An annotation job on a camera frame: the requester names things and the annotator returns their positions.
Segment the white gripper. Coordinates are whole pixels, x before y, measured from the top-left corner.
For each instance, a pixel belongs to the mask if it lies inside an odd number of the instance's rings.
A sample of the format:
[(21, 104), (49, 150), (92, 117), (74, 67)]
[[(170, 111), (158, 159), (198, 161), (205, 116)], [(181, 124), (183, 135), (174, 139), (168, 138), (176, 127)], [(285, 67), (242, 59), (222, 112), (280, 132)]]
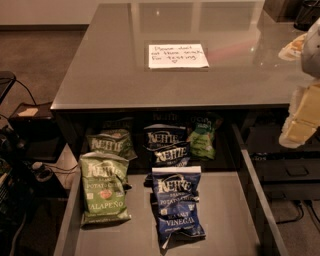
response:
[(297, 87), (291, 97), (279, 144), (295, 149), (304, 144), (320, 126), (320, 84)]

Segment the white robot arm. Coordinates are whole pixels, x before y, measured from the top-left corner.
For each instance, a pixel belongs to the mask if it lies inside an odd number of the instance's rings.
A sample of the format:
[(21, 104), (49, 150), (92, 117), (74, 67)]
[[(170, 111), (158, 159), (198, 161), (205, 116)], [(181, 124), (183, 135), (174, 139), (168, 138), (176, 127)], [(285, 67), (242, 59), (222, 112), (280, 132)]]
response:
[(298, 87), (292, 94), (279, 144), (297, 148), (320, 127), (320, 18), (308, 32), (281, 49), (278, 56), (287, 61), (300, 60), (302, 71), (314, 80), (308, 87)]

